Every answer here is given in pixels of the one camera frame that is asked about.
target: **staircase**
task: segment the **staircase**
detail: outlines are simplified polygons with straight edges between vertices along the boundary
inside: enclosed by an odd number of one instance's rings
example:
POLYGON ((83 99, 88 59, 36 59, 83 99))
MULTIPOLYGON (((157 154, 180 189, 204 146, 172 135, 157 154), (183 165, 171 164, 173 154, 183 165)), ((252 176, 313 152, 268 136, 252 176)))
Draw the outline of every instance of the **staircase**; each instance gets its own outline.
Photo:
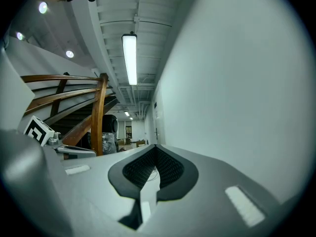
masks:
MULTIPOLYGON (((110 96, 105 98, 104 105, 110 103, 115 100, 115 96, 110 96)), ((92 113, 93 103, 89 104, 81 109, 65 116, 64 118, 58 120, 56 123, 51 124, 50 127, 57 132, 62 134, 64 137, 71 129, 77 126, 80 122, 82 122, 85 118, 87 118, 92 113)))

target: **wooden handrail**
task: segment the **wooden handrail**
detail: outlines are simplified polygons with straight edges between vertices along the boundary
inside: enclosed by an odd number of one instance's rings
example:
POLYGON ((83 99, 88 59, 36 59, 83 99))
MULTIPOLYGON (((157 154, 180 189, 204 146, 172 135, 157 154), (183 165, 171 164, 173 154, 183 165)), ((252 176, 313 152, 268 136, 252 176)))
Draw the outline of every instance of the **wooden handrail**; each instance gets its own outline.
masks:
MULTIPOLYGON (((96 83, 84 83, 84 84, 67 84, 65 85, 65 87, 68 86, 91 86, 91 87, 96 87, 97 84, 96 83)), ((56 89, 58 88, 58 86, 51 86, 51 87, 45 87, 45 88, 38 88, 38 89, 32 89, 32 92, 37 92, 37 91, 41 91, 41 90, 48 90, 48 89, 56 89)))
POLYGON ((68 92, 64 92, 64 93, 60 93, 60 94, 36 98, 30 103, 30 105, 28 106, 24 115, 27 115, 31 112, 39 110, 47 105, 50 105, 53 103, 54 100, 71 98, 71 97, 75 97, 75 96, 79 96, 79 95, 83 95, 83 94, 92 93, 95 91, 98 91, 98 89, 96 89, 96 88, 78 89, 78 90, 68 91, 68 92))
POLYGON ((24 82, 35 81, 51 81, 51 80, 94 80, 100 81, 100 78, 96 77, 79 77, 79 76, 65 76, 65 75, 34 75, 34 76, 22 76, 21 79, 24 82))
POLYGON ((101 81, 98 82, 95 97, 97 101, 93 103, 92 117, 91 117, 91 149, 97 153, 97 156, 102 156, 102 117, 104 98, 107 90, 108 75, 101 74, 101 81))
POLYGON ((82 107, 85 107, 89 104, 92 104, 96 99, 95 98, 92 98, 92 99, 89 99, 87 101, 84 101, 80 104, 77 104, 77 105, 74 105, 74 106, 71 106, 70 108, 67 108, 65 110, 63 110, 62 112, 59 112, 57 113, 55 116, 52 116, 46 120, 44 120, 44 123, 47 124, 47 125, 51 125, 51 124, 54 124, 56 123, 58 120, 64 118, 65 116, 81 109, 82 107))
MULTIPOLYGON (((106 114, 114 105, 116 105, 119 101, 116 99, 112 100, 110 103, 103 106, 103 115, 106 114)), ((78 125, 76 125, 73 129, 71 129, 63 138, 63 143, 70 146, 75 146, 80 139, 87 133, 87 131, 91 128, 91 118, 92 116, 88 116, 86 119, 81 121, 78 125)))
MULTIPOLYGON (((59 85, 58 85, 57 90, 56 90, 56 94, 60 94, 60 93, 64 92, 67 81, 68 80, 66 80, 66 79, 60 80, 59 85)), ((57 99, 57 100, 53 101, 53 104, 52 104, 51 110, 50 110, 51 117, 55 116, 58 113, 60 100, 61 99, 57 99)))

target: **fluorescent ceiling light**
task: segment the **fluorescent ceiling light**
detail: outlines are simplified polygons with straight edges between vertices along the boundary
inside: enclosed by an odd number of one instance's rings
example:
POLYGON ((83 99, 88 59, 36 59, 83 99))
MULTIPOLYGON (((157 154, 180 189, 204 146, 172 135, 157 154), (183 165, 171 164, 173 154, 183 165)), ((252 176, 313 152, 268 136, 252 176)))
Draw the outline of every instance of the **fluorescent ceiling light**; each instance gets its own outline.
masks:
POLYGON ((47 12, 47 3, 45 2, 41 2, 39 5, 39 12, 41 14, 44 14, 45 12, 47 12))
POLYGON ((73 58, 74 52, 68 50, 68 51, 66 52, 66 55, 67 55, 69 58, 73 58))
POLYGON ((22 40, 23 39, 23 35, 21 33, 16 33, 16 37, 19 39, 19 40, 22 40))
POLYGON ((124 34, 122 36, 123 52, 130 85, 137 85, 136 73, 136 34, 124 34))

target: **door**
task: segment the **door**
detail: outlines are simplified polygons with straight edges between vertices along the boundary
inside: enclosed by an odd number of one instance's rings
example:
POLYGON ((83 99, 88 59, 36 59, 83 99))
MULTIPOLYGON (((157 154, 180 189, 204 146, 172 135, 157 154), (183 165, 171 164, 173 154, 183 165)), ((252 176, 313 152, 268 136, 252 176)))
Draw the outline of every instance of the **door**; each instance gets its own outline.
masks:
POLYGON ((126 139, 131 139, 132 138, 132 126, 127 125, 126 126, 126 139))
POLYGON ((157 144, 165 144, 165 135, 164 135, 164 113, 163 113, 163 104, 162 104, 162 95, 160 88, 160 81, 157 84, 157 88, 154 93, 152 100, 153 107, 153 118, 154 118, 154 130, 157 144))

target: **white sticker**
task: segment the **white sticker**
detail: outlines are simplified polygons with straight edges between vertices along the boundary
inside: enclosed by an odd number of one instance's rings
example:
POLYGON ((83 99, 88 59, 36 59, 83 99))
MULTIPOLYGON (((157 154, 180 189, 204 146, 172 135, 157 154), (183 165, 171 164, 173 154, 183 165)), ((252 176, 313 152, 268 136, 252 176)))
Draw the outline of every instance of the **white sticker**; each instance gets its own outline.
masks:
POLYGON ((65 169, 65 171, 66 171, 67 175, 74 175, 74 174, 78 174, 81 172, 85 172, 89 169, 90 169, 90 167, 88 165, 81 165, 81 166, 76 166, 73 168, 65 169))
POLYGON ((227 188, 225 193, 248 227, 254 227, 264 221, 265 215, 238 186, 227 188))

